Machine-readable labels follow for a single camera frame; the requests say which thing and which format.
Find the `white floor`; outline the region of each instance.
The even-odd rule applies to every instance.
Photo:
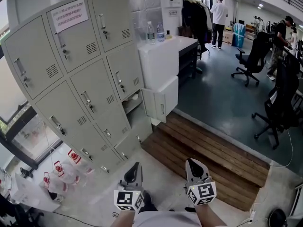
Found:
[[[143,186],[149,190],[153,202],[161,211],[174,209],[184,211],[186,206],[191,206],[188,197],[183,190],[185,180],[167,169],[156,159],[139,150],[123,169],[118,170],[108,177],[103,173],[94,173],[86,179],[86,185],[70,189],[62,206],[56,212],[77,218],[91,225],[108,227],[115,220],[113,212],[119,212],[113,204],[114,189],[118,180],[133,164],[138,161],[143,167]],[[256,215],[251,226],[267,226],[265,219],[274,208],[281,208],[288,215],[294,201],[294,187],[303,181],[297,175],[286,168],[271,167],[267,182],[257,196],[255,210]],[[249,212],[243,212],[216,199],[210,204],[218,216],[231,227],[236,227],[247,219]],[[73,219],[54,213],[45,213],[41,218],[44,227],[83,227],[84,224]]]

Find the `locker door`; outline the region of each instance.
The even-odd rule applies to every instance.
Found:
[[[94,119],[100,117],[116,102],[103,60],[79,71],[71,77],[71,81]]]
[[[41,17],[5,41],[16,73],[32,99],[62,77]]]
[[[36,105],[64,137],[73,137],[89,124],[89,119],[66,81],[40,99]]]
[[[87,0],[84,0],[89,19],[56,33],[51,11],[47,13],[53,39],[67,72],[100,55]]]
[[[132,40],[128,0],[93,0],[104,51]]]
[[[143,102],[146,115],[153,119],[166,122],[165,94],[142,89]]]
[[[97,125],[112,146],[118,144],[129,131],[117,104],[112,105],[111,109],[99,118]]]
[[[102,169],[106,168],[109,173],[114,171],[121,163],[121,160],[105,143],[93,125],[74,136],[71,139],[71,144],[82,152],[87,160]]]
[[[115,147],[115,150],[123,159],[128,160],[129,157],[133,155],[134,152],[139,148],[139,140],[133,134],[130,133],[124,141],[122,141]]]
[[[140,60],[135,45],[129,45],[107,56],[107,61],[121,100],[143,87]]]

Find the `paper sign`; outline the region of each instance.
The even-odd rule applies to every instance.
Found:
[[[177,10],[170,10],[169,11],[169,17],[175,17],[175,16],[178,16]]]
[[[59,33],[69,27],[88,20],[84,0],[77,0],[51,11],[53,24]]]

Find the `locker vent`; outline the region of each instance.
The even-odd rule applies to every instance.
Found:
[[[80,119],[77,120],[77,122],[79,123],[79,125],[83,125],[84,123],[86,123],[87,119],[85,116],[82,116]]]
[[[126,30],[122,30],[122,37],[124,39],[128,38],[131,36],[131,33],[129,32],[129,29],[126,29]]]
[[[58,74],[59,71],[56,65],[52,65],[51,67],[46,69],[46,73],[49,78],[52,78],[54,75]]]
[[[115,100],[114,95],[111,95],[106,99],[108,104],[112,103],[114,100]]]
[[[86,51],[87,51],[87,54],[92,54],[93,52],[97,51],[97,47],[96,47],[96,43],[91,43],[91,44],[88,44],[86,46]]]
[[[136,78],[136,79],[134,80],[134,85],[137,86],[138,84],[139,84],[139,78]]]
[[[122,133],[124,134],[125,132],[127,132],[127,127],[125,127],[124,129],[122,129]]]
[[[101,147],[102,151],[105,151],[107,149],[107,145],[104,145],[104,147]]]

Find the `wooden platform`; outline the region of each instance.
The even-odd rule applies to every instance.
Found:
[[[201,161],[216,182],[217,198],[243,211],[268,175],[267,163],[173,112],[142,147],[183,178],[187,158]]]

